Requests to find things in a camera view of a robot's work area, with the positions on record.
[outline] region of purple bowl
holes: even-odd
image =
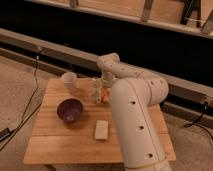
[[[61,102],[57,108],[58,117],[66,123],[78,120],[83,112],[83,105],[77,99],[67,99]]]

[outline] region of concrete floor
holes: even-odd
[[[30,106],[32,111],[42,100],[49,78],[56,77],[38,70],[39,91]],[[0,130],[15,128],[21,114],[35,88],[33,69],[30,66],[11,61],[0,56]],[[171,162],[173,171],[212,171],[213,146],[205,132],[196,127],[182,128],[185,120],[164,114],[170,136],[177,155],[177,161]],[[19,131],[7,147],[0,152],[0,171],[46,171],[42,165],[26,166],[22,160],[32,132],[36,114]],[[122,165],[56,165],[57,171],[98,171],[124,170]]]

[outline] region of paper cup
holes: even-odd
[[[61,81],[65,84],[69,92],[76,90],[77,75],[74,72],[66,72],[61,76]]]

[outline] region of wooden table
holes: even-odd
[[[78,79],[71,95],[59,79],[50,79],[25,156],[25,164],[121,163],[121,153],[110,107],[93,104],[91,79]],[[73,124],[63,123],[56,114],[63,100],[75,97],[84,105],[84,113]],[[149,109],[168,160],[175,160],[172,143],[159,106]],[[97,120],[109,121],[107,141],[96,141]]]

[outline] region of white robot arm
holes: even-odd
[[[167,82],[148,70],[121,63],[115,53],[100,57],[97,64],[103,82],[111,86],[112,117],[126,170],[171,171],[147,109],[166,98]]]

